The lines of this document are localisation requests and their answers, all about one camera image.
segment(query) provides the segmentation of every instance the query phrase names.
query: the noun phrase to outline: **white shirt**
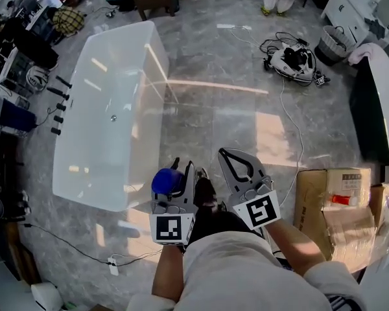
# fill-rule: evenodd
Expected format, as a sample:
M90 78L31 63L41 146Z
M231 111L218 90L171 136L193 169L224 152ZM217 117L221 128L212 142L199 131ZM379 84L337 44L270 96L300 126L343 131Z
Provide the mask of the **white shirt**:
M192 243L183 277L178 303L141 294L131 298L127 311L352 310L347 299L366 309L344 264L323 262L301 277L283 269L268 242L251 233L226 231Z

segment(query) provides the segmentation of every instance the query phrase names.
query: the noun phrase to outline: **marble floor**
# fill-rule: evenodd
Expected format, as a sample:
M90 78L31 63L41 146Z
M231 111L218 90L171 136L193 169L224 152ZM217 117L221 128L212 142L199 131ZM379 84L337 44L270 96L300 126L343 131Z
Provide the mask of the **marble floor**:
M274 180L280 200L294 179L301 153L299 132L279 99L282 79L275 72L263 70L264 55L255 45L238 40L228 29L217 25L249 26L250 34L259 43L273 38L276 32L290 32L305 38L314 48L323 26L321 10L311 0L305 8L303 0L296 0L285 17L264 17L261 3L262 0L180 0L176 17L160 10L150 15L171 61L169 79L177 83L207 82L207 86L174 84L178 104L168 91L159 164L163 166L180 156L182 165L192 160L206 167L220 199L228 195L216 157L220 147L235 147L257 155ZM102 6L108 6L105 0L86 0L79 6L88 14L86 26L55 47L60 59L50 86L60 87L54 81L55 75L70 79L88 36L141 21L137 12L118 12L108 19L107 9L98 10ZM243 29L235 29L234 33L251 41ZM318 66L331 78L323 88L285 82L283 102L301 130L305 147L300 168L368 167L360 157L348 105L355 73L345 65L329 68L318 62ZM44 91L30 101L41 121L58 97ZM49 118L19 147L20 160L25 163L20 185L30 194L32 208L28 221L99 259L106 260L112 253L136 256L157 251L159 246L150 239L147 211L111 213L52 194L52 124ZM292 221L294 194L295 186L281 208L288 221ZM43 280L57 285L65 301L87 306L100 303L120 311L131 295L151 288L158 255L122 267L119 276L113 276L107 265L83 257L42 231L21 228L21 236L35 256ZM118 263L129 260L118 259Z

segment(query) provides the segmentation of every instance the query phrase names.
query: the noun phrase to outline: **white bathtub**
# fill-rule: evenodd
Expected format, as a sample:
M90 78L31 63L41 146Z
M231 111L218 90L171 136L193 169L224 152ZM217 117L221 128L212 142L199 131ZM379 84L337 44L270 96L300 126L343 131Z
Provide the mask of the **white bathtub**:
M88 38L58 126L55 195L109 211L150 200L168 70L151 21Z

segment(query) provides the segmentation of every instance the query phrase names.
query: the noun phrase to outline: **yellow plaid cloth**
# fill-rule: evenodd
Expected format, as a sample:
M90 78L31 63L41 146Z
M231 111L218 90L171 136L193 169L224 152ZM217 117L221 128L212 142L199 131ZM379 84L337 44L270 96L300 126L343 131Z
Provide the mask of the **yellow plaid cloth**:
M62 6L54 13L52 22L57 31L68 36L84 27L85 17L78 10Z

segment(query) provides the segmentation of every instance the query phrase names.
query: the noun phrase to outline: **red object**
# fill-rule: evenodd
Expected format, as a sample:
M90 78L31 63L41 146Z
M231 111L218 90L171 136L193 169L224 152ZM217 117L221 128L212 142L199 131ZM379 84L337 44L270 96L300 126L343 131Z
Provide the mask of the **red object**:
M341 196L339 194L333 195L333 203L339 203L342 205L349 205L350 196Z

